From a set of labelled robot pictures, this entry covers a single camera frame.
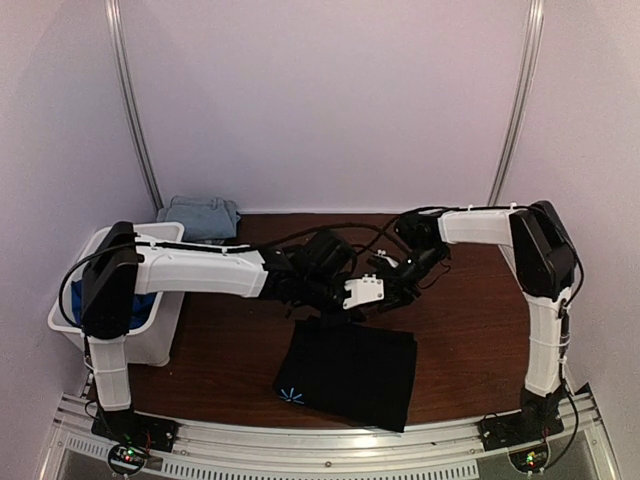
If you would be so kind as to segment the black garment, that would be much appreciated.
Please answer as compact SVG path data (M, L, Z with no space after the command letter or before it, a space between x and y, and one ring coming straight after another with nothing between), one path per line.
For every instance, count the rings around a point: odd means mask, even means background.
M272 388L284 402L402 433L417 362L410 332L298 320Z

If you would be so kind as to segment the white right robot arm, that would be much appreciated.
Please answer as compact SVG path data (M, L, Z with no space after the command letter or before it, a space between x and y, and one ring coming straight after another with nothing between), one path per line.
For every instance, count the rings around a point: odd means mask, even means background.
M583 283L584 269L553 204L494 207L421 207L399 214L383 227L404 244L395 261L380 252L368 264L385 282L383 308L411 303L420 282L457 244L508 250L507 263L528 306L529 354L524 391L547 399L565 380L570 342L569 310Z

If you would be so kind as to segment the light blue denim skirt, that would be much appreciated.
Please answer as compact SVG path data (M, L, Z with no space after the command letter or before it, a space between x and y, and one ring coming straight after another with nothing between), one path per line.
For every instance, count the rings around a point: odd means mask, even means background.
M184 241L205 244L219 244L235 238L240 219L237 204L221 197L174 196L156 215L157 222L182 224Z

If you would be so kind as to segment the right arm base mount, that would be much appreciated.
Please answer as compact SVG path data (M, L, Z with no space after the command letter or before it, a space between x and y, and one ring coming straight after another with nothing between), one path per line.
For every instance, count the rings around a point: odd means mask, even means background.
M563 397L561 387L545 397L523 389L518 411L486 414L477 423L484 451L508 449L510 463L518 473L542 473L551 460L550 437L564 431L559 414Z

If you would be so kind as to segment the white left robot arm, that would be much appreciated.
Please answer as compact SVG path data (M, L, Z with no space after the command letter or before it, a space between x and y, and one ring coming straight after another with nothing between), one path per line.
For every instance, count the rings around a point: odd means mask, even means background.
M286 250L262 245L208 246L142 235L118 222L86 258L80 325L106 429L123 444L137 442L144 424L134 415L126 353L138 295L217 293L309 306L323 317L347 319L356 309L357 280L344 270L355 254L324 230Z

